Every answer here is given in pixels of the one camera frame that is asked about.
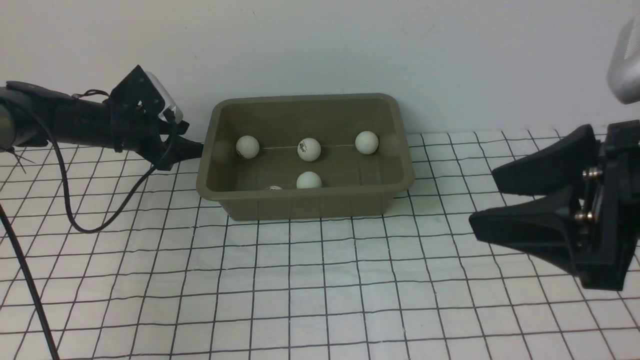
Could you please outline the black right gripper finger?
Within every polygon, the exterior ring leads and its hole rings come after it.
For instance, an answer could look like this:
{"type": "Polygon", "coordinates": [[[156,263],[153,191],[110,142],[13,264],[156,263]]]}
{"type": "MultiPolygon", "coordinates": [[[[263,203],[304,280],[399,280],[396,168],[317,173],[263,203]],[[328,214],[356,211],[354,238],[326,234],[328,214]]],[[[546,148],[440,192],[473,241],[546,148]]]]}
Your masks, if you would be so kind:
{"type": "Polygon", "coordinates": [[[576,278],[584,278],[576,264],[581,195],[571,187],[505,207],[474,212],[469,217],[478,241],[534,256],[576,278]]]}
{"type": "Polygon", "coordinates": [[[563,139],[491,171],[499,192],[546,196],[567,186],[576,187],[583,171],[594,167],[600,142],[591,125],[581,125],[563,139]]]}

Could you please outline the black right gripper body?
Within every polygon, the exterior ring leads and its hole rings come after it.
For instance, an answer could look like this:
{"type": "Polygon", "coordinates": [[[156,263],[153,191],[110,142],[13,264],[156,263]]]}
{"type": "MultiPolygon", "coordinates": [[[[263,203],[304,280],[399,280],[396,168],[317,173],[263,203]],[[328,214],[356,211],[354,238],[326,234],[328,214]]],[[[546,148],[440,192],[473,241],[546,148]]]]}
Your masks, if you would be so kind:
{"type": "Polygon", "coordinates": [[[639,240],[639,121],[608,125],[590,156],[574,266],[584,289],[621,291],[639,240]]]}

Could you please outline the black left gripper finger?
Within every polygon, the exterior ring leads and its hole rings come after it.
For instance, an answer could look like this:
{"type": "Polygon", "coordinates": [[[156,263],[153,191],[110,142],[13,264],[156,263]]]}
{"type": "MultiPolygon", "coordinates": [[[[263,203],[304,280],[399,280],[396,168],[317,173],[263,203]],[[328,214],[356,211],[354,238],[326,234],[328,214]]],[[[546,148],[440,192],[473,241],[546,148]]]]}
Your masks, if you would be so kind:
{"type": "Polygon", "coordinates": [[[175,164],[200,158],[204,149],[203,143],[185,139],[182,136],[170,136],[162,142],[162,145],[160,171],[170,171],[175,164]]]}

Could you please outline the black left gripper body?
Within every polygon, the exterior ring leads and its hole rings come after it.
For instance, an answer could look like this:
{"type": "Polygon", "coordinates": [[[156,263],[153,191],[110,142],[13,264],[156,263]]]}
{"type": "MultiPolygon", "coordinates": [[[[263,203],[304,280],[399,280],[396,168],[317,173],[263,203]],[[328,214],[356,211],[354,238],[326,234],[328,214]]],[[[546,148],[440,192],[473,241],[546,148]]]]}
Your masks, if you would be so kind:
{"type": "Polygon", "coordinates": [[[110,101],[109,109],[114,150],[135,152],[156,170],[160,170],[162,143],[169,137],[181,137],[189,128],[185,121],[167,123],[151,116],[141,105],[121,110],[110,101]]]}

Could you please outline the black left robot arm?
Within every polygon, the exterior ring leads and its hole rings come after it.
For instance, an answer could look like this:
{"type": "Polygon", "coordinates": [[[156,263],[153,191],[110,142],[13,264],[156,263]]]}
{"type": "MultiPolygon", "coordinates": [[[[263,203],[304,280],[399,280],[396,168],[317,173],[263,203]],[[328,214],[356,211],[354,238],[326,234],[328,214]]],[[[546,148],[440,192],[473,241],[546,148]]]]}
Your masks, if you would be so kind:
{"type": "Polygon", "coordinates": [[[187,121],[172,124],[139,100],[109,96],[101,102],[9,80],[1,87],[1,150],[53,142],[133,152],[160,171],[200,158],[204,146],[185,139],[187,121]]]}

